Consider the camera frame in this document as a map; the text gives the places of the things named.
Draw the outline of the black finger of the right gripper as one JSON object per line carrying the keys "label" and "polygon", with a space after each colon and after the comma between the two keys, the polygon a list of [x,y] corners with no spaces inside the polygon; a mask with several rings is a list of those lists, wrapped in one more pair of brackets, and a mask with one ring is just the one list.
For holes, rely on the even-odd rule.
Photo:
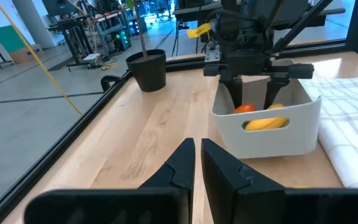
{"label": "black finger of the right gripper", "polygon": [[286,87],[290,83],[288,78],[272,78],[267,83],[267,92],[265,95],[264,108],[267,109],[273,104],[275,97],[281,88]]}
{"label": "black finger of the right gripper", "polygon": [[232,80],[219,82],[229,90],[233,105],[238,108],[242,104],[242,78],[234,77]]}

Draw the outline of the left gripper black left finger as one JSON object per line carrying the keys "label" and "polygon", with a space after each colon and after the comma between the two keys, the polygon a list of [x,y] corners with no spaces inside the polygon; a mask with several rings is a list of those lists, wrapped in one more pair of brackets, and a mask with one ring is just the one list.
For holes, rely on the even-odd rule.
{"label": "left gripper black left finger", "polygon": [[195,142],[186,138],[136,189],[57,189],[33,198],[25,224],[190,224]]}

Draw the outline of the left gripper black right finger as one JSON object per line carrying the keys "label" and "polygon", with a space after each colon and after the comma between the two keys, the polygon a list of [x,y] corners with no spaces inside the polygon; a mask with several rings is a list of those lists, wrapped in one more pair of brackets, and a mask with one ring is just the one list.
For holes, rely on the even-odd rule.
{"label": "left gripper black right finger", "polygon": [[358,224],[358,189],[287,188],[214,141],[201,141],[214,224]]}

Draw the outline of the orange carrot with green top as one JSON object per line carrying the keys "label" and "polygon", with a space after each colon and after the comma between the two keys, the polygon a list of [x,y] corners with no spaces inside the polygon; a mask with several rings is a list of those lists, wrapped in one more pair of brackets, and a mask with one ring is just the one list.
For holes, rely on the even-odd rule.
{"label": "orange carrot with green top", "polygon": [[[238,113],[248,113],[253,111],[255,111],[255,106],[253,104],[245,104],[237,107],[232,113],[238,114]],[[250,121],[244,121],[242,123],[242,128],[248,131],[256,131],[257,130],[256,126],[254,124],[249,125],[249,123]]]}

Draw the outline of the yellow banana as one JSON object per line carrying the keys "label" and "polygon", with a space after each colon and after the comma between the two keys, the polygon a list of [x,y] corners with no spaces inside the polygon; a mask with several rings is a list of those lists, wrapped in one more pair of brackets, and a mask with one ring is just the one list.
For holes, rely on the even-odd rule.
{"label": "yellow banana", "polygon": [[249,125],[254,124],[257,128],[256,131],[261,131],[266,129],[281,128],[287,121],[288,118],[286,117],[265,118],[252,120],[250,121]]}

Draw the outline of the yellow tag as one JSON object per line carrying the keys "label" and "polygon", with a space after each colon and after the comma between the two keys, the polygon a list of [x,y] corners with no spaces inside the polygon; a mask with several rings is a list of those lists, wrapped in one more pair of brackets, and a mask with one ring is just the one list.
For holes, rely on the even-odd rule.
{"label": "yellow tag", "polygon": [[199,37],[200,35],[209,32],[211,30],[211,24],[210,23],[205,23],[202,24],[201,26],[199,26],[196,29],[188,29],[186,31],[186,34],[189,38],[194,39]]}

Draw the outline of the white plastic bin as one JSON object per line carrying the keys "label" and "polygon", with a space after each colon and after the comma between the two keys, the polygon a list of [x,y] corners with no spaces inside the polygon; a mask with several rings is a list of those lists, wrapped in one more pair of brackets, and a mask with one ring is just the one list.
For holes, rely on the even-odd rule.
{"label": "white plastic bin", "polygon": [[[265,111],[264,101],[268,78],[249,78],[242,82],[243,104],[253,104],[254,112],[234,114],[234,104],[227,87],[220,83],[211,109],[226,150],[239,159],[295,156],[313,152],[318,138],[318,123],[322,97],[312,99],[301,81],[291,79],[281,88],[274,103],[283,108]],[[246,131],[246,121],[284,116],[284,127],[261,131]]]}

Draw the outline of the white checked dish towel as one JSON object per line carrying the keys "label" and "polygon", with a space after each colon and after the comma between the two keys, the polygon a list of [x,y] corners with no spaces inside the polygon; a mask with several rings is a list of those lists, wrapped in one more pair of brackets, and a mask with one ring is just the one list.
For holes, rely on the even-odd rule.
{"label": "white checked dish towel", "polygon": [[358,78],[303,80],[322,99],[318,139],[343,186],[358,188]]}

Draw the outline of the green plant in black pot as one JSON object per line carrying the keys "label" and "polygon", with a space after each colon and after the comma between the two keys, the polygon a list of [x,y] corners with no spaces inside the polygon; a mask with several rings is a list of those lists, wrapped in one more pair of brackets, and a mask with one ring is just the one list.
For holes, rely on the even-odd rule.
{"label": "green plant in black pot", "polygon": [[135,18],[139,26],[140,46],[142,50],[126,59],[126,64],[139,88],[143,92],[153,92],[166,85],[166,53],[162,49],[147,50],[144,40],[144,29],[140,21],[137,0],[126,0],[130,10],[135,10]]}

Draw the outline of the computer tower with green lights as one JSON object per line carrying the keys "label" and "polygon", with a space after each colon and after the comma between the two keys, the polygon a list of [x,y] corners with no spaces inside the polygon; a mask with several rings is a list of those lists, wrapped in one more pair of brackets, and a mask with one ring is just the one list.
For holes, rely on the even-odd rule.
{"label": "computer tower with green lights", "polygon": [[114,46],[117,51],[126,51],[131,47],[130,39],[125,30],[120,30],[114,33]]}

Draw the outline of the black curved clamp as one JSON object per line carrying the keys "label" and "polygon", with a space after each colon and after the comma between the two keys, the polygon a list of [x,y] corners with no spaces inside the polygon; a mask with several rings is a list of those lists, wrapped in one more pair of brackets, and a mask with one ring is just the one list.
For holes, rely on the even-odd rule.
{"label": "black curved clamp", "polygon": [[102,77],[100,83],[101,88],[104,92],[107,92],[113,85],[120,83],[122,81],[121,77],[116,77],[112,75],[106,75]]}

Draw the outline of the black workstation desk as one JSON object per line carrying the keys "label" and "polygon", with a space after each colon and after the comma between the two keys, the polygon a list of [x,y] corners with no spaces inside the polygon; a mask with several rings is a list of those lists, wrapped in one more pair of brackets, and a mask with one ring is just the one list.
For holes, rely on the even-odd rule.
{"label": "black workstation desk", "polygon": [[126,10],[115,10],[94,17],[77,15],[61,19],[49,25],[49,31],[59,31],[63,34],[65,45],[68,46],[73,59],[71,66],[86,65],[91,67],[95,59],[107,61],[118,51],[114,41],[128,33],[129,20]]}

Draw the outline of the brown cardboard box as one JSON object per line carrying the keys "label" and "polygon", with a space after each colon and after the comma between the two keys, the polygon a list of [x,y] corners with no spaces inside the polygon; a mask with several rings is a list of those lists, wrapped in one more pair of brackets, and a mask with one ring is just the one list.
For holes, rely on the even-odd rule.
{"label": "brown cardboard box", "polygon": [[[30,47],[37,56],[44,54],[39,44],[34,44]],[[9,55],[11,56],[14,63],[27,63],[34,60],[34,56],[31,54],[27,47],[24,47],[20,50],[16,50],[14,52],[10,52]]]}

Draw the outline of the silver corner bracket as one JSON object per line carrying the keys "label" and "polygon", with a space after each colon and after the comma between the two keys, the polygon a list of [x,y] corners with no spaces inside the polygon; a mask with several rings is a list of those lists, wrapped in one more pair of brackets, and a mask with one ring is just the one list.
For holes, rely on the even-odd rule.
{"label": "silver corner bracket", "polygon": [[219,44],[209,44],[205,50],[204,61],[206,63],[219,62],[221,58],[221,51]]}

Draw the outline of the black aluminium table frame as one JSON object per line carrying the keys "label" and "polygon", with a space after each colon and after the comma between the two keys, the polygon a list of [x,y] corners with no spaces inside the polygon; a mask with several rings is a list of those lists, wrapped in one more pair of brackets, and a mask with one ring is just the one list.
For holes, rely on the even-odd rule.
{"label": "black aluminium table frame", "polygon": [[[295,63],[280,53],[273,63],[310,64]],[[187,61],[166,59],[166,85],[153,92],[143,92],[129,70],[0,198],[0,223],[25,224],[29,202],[51,190],[136,189],[184,139],[192,138],[193,224],[209,207],[201,141],[208,138],[226,150],[211,113],[220,76],[204,76],[206,64],[198,62],[192,68]],[[312,78],[298,80],[315,79],[314,73],[315,69]],[[318,138],[308,154],[239,160],[287,188],[358,189],[343,186]]]}

